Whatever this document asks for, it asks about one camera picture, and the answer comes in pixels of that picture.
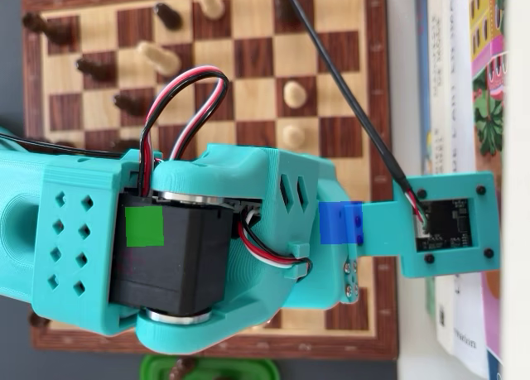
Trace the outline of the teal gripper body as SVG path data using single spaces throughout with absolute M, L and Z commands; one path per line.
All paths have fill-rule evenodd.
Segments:
M 353 242 L 350 231 L 352 216 L 346 208 L 353 201 L 339 183 L 335 164 L 327 159 L 319 160 L 317 184 L 318 242 L 317 286 L 320 288 L 322 309 L 329 309 L 341 301 L 351 302 L 345 289 L 350 286 L 345 264 L 351 262 L 349 245 Z

